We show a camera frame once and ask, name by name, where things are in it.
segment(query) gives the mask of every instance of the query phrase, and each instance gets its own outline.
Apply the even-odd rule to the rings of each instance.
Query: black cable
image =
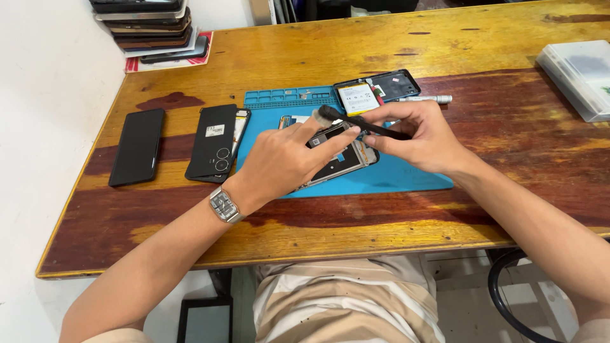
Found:
[[[528,257],[528,255],[523,250],[518,249],[502,255],[502,257],[495,261],[491,270],[489,270],[489,276],[487,277],[489,295],[492,297],[493,304],[498,309],[498,312],[500,312],[508,324],[511,324],[511,326],[519,331],[519,333],[536,343],[561,343],[559,341],[555,341],[554,339],[545,337],[519,322],[517,318],[515,318],[515,316],[513,316],[508,310],[506,304],[504,304],[502,298],[500,297],[500,287],[498,287],[498,277],[500,277],[500,272],[510,263],[526,257]]]

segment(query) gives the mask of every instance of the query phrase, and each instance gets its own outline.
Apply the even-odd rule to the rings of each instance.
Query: phone back cover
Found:
[[[237,105],[205,107],[199,112],[195,144],[186,176],[226,173],[231,167],[231,149]]]

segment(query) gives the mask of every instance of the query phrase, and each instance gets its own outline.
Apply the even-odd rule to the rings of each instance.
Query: brush bristles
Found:
[[[313,110],[311,112],[311,116],[315,119],[315,121],[318,122],[318,124],[320,124],[320,126],[322,126],[324,128],[328,128],[328,127],[330,127],[330,125],[332,125],[332,120],[328,120],[328,119],[322,117],[322,115],[320,114],[320,111],[318,111],[318,110]]]

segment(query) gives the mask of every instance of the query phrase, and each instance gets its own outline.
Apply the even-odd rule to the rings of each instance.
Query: wristwatch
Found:
[[[239,213],[237,205],[231,201],[229,195],[225,193],[222,187],[216,188],[210,194],[210,205],[222,221],[231,224],[237,224],[246,216]]]

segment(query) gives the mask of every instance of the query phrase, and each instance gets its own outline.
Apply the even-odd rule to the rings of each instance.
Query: plastic storage box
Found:
[[[584,121],[610,120],[610,43],[549,44],[536,61]]]

